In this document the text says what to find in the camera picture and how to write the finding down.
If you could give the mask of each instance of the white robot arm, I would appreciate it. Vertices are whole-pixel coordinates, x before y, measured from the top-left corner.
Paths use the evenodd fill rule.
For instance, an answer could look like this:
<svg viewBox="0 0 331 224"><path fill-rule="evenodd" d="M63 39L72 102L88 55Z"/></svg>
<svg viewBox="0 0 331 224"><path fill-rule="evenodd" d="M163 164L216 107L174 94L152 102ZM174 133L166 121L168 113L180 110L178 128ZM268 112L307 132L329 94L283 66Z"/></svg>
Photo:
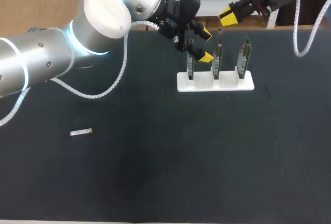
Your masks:
<svg viewBox="0 0 331 224"><path fill-rule="evenodd" d="M119 44L132 20L147 20L160 1L80 0L63 28L0 38L0 96L94 65Z"/></svg>

